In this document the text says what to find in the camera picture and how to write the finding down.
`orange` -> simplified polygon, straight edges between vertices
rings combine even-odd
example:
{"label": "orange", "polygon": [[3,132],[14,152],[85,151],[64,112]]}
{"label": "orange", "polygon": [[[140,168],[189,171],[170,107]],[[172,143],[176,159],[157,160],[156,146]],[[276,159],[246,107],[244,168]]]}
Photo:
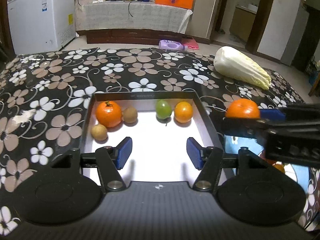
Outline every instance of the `orange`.
{"label": "orange", "polygon": [[266,159],[266,150],[263,150],[259,156],[260,158],[262,158],[263,160],[265,160],[267,163],[271,165],[276,164],[276,161]]}
{"label": "orange", "polygon": [[279,171],[281,171],[282,173],[285,173],[284,165],[282,165],[282,164],[274,164],[273,166],[274,166],[276,169],[278,169]]}
{"label": "orange", "polygon": [[174,109],[174,117],[180,123],[186,123],[193,116],[192,106],[188,102],[180,102]]}
{"label": "orange", "polygon": [[115,127],[121,123],[121,107],[113,101],[102,102],[97,107],[96,118],[105,127]]}
{"label": "orange", "polygon": [[226,112],[226,117],[259,119],[260,110],[255,102],[242,98],[230,104]]}

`metal screw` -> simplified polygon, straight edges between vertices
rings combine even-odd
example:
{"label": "metal screw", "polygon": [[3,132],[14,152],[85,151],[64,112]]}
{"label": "metal screw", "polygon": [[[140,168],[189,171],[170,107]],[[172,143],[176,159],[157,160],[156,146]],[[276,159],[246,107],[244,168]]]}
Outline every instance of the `metal screw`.
{"label": "metal screw", "polygon": [[113,180],[113,181],[110,181],[107,184],[107,186],[108,186],[108,188],[111,188],[111,189],[120,189],[123,186],[123,184],[119,180]]}
{"label": "metal screw", "polygon": [[211,188],[211,183],[206,180],[201,180],[196,183],[196,187],[199,189],[209,189]]}

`white freezer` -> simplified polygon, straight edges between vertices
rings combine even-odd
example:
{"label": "white freezer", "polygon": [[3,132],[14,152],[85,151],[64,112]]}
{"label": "white freezer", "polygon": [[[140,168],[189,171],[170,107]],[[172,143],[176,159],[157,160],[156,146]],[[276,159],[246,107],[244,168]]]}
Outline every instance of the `white freezer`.
{"label": "white freezer", "polygon": [[74,0],[8,0],[16,54],[56,51],[76,36]]}

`door frame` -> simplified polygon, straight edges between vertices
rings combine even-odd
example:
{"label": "door frame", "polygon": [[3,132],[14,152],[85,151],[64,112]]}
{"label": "door frame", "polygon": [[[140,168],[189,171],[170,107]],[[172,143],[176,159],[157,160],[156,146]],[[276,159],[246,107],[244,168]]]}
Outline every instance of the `door frame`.
{"label": "door frame", "polygon": [[[226,4],[227,4],[227,0],[218,1],[218,9],[214,19],[211,35],[210,35],[211,41],[214,41],[213,37],[216,29],[218,28],[220,29],[221,27]],[[245,46],[245,49],[252,54],[257,53],[263,33],[268,23],[272,4],[273,4],[273,0],[260,0],[259,2],[258,11],[254,19],[247,44]]]}
{"label": "door frame", "polygon": [[0,28],[3,36],[3,45],[9,58],[15,57],[12,38],[10,34],[9,16],[8,16],[8,0],[0,0]]}

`round black pad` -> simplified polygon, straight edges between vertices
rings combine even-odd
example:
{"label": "round black pad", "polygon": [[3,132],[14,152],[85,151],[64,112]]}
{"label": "round black pad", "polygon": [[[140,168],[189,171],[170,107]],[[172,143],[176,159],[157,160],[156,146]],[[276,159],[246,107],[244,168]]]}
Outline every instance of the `round black pad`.
{"label": "round black pad", "polygon": [[47,169],[15,190],[18,214],[30,223],[57,225],[85,217],[100,202],[102,192],[91,179],[69,169]]}
{"label": "round black pad", "polygon": [[252,169],[228,179],[217,192],[222,209],[252,225],[277,226],[299,219],[306,194],[274,168]]}

